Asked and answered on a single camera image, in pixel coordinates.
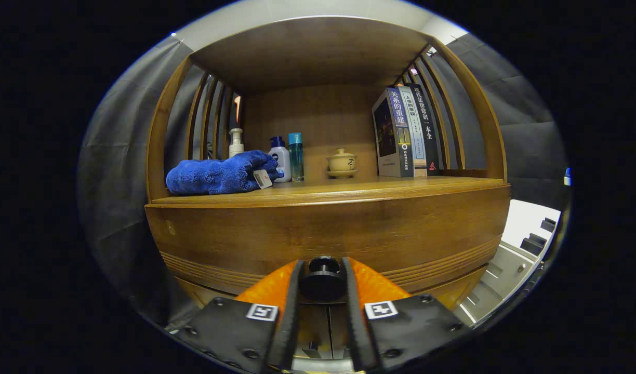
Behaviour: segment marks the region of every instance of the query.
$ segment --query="blue towel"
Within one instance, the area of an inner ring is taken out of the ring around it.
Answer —
[[[224,159],[185,159],[166,177],[168,189],[176,195],[219,195],[260,189],[254,170],[265,169],[272,182],[282,176],[278,163],[263,151],[248,151]]]

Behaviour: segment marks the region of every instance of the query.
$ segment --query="glass bottle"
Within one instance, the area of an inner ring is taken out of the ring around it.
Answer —
[[[304,180],[304,155],[302,152],[302,133],[288,134],[288,151],[290,151],[290,170],[293,180]]]

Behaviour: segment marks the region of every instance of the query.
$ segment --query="shelf board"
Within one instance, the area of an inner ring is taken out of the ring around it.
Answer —
[[[162,208],[263,208],[418,198],[492,189],[501,179],[468,177],[348,178],[277,183],[264,190],[228,195],[171,196],[155,199]]]
[[[240,95],[329,84],[392,85],[430,36],[374,19],[286,19],[223,38],[192,61]]]

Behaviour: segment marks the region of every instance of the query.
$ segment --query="saucer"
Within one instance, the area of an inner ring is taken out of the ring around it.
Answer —
[[[348,178],[348,177],[352,177],[353,175],[355,175],[359,170],[355,169],[355,170],[346,170],[346,171],[342,171],[342,172],[331,172],[328,171],[327,175],[329,175],[330,177],[336,177],[336,178]]]

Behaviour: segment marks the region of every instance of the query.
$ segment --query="orange gripper part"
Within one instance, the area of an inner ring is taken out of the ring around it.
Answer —
[[[382,274],[353,258],[349,257],[348,260],[351,261],[355,274],[360,310],[364,310],[366,303],[410,298],[408,292]]]
[[[274,270],[270,275],[247,288],[235,300],[244,301],[245,303],[276,305],[279,307],[277,321],[280,322],[283,317],[285,298],[288,294],[290,275],[292,275],[296,263],[297,260]]]

